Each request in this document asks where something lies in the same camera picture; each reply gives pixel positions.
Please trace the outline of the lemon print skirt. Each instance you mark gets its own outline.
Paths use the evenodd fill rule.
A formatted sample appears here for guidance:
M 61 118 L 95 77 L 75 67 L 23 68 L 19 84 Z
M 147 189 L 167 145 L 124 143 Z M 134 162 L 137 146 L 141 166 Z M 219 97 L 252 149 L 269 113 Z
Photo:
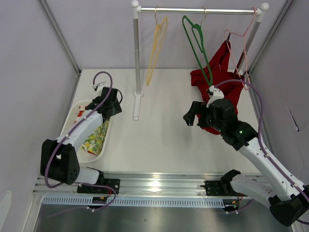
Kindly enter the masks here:
M 98 156 L 104 146 L 110 121 L 105 121 L 84 141 L 81 149 L 92 155 Z

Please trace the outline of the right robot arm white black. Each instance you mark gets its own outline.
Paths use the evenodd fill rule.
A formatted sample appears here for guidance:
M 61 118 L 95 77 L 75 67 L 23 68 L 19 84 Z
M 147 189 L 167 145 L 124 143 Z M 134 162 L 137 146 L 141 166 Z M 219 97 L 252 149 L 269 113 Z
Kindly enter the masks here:
M 267 187 L 231 170 L 225 175 L 229 178 L 220 183 L 224 194 L 240 192 L 253 198 L 287 227 L 308 211 L 309 187 L 279 162 L 250 124 L 238 119 L 230 100 L 218 99 L 210 104 L 194 101 L 183 119 L 192 126 L 196 116 L 200 116 L 198 126 L 218 131 L 223 140 L 246 157 L 270 184 Z

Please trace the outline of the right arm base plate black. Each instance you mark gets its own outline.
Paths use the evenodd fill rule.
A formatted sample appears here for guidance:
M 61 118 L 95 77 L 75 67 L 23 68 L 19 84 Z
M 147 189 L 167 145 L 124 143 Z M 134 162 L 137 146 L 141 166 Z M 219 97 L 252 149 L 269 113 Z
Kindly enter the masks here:
M 247 197 L 247 195 L 235 192 L 230 183 L 221 180 L 206 180 L 200 187 L 205 189 L 207 196 Z

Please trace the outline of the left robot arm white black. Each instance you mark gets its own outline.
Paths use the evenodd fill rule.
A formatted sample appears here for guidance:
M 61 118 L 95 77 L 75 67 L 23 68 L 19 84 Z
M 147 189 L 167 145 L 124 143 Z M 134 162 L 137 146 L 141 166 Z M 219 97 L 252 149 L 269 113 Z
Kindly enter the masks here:
M 88 184 L 93 193 L 104 190 L 105 182 L 99 178 L 100 171 L 81 167 L 77 152 L 86 139 L 106 121 L 122 112 L 117 98 L 119 90 L 104 87 L 100 96 L 85 107 L 82 116 L 63 135 L 42 144 L 40 173 L 49 188 L 61 184 Z

